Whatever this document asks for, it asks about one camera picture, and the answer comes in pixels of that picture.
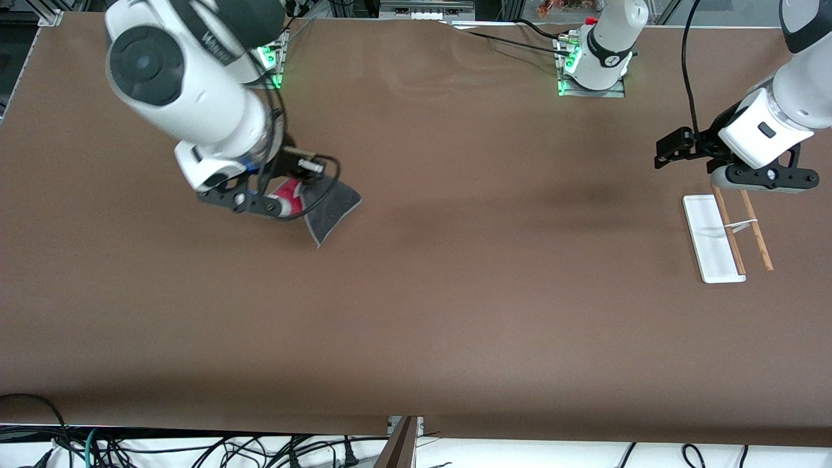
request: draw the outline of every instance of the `white robotic arm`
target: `white robotic arm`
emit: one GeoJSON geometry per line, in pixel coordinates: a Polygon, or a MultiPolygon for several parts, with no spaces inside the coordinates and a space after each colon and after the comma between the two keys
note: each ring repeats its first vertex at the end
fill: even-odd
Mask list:
{"type": "Polygon", "coordinates": [[[780,18],[794,56],[751,88],[736,119],[719,131],[752,169],[832,127],[832,2],[781,0],[780,18]]]}
{"type": "Polygon", "coordinates": [[[609,0],[596,24],[578,29],[579,50],[565,72],[586,89],[609,89],[626,73],[632,47],[649,17],[644,0],[609,0]]]}
{"type": "Polygon", "coordinates": [[[696,135],[682,127],[656,143],[656,169],[711,157],[718,187],[802,192],[817,172],[797,166],[800,142],[832,127],[832,0],[780,0],[791,60],[696,135]],[[778,162],[790,153],[788,166],[778,162]]]}
{"type": "Polygon", "coordinates": [[[174,153],[195,191],[254,171],[280,150],[279,121],[272,132],[271,110],[231,70],[248,61],[248,48],[277,38],[284,15],[277,0],[120,0],[107,10],[111,87],[181,140],[174,153]]]}

